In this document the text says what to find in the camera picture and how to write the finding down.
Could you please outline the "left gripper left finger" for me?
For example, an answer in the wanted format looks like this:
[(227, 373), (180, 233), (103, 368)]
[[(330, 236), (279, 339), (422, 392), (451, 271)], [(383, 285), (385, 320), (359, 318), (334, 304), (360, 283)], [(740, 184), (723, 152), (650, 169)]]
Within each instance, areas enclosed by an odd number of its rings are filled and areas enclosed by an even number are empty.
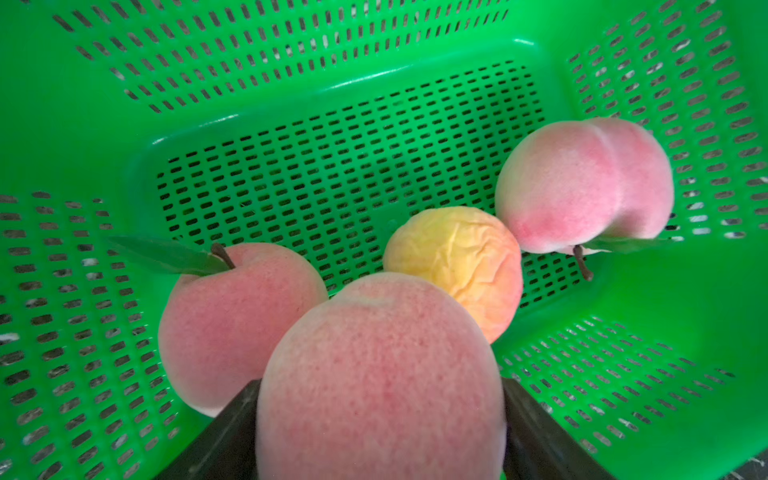
[(249, 382), (155, 479), (256, 479), (260, 380)]

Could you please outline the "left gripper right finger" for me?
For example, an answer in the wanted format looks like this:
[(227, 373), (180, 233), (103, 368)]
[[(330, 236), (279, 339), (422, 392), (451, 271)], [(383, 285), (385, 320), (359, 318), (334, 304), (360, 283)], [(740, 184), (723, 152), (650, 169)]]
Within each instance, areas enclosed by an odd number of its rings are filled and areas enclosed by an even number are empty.
[(518, 381), (501, 382), (507, 420), (503, 472), (508, 479), (614, 479)]

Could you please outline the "pink peach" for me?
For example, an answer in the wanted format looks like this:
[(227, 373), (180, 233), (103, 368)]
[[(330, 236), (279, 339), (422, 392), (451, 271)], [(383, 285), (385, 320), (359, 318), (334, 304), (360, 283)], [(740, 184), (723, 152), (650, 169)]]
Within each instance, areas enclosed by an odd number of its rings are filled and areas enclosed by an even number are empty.
[(258, 399), (262, 479), (497, 479), (504, 397), (491, 348), (450, 295), (356, 280), (284, 336)]
[(617, 118), (562, 121), (528, 135), (509, 155), (495, 190), (497, 217), (522, 250), (575, 257), (629, 241), (648, 244), (674, 205), (670, 162), (654, 136)]
[(158, 327), (158, 349), (180, 399), (217, 416), (252, 380), (275, 347), (328, 291), (303, 256), (272, 243), (208, 249), (138, 235), (109, 239), (115, 250), (178, 280)]

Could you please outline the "orange peach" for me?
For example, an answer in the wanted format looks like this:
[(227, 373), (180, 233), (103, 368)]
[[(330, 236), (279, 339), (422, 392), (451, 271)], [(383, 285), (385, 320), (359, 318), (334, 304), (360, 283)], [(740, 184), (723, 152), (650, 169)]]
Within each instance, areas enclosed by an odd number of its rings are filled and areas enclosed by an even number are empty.
[(492, 344), (521, 302), (522, 254), (509, 229), (474, 207), (424, 210), (390, 237), (383, 268), (442, 288), (474, 318)]

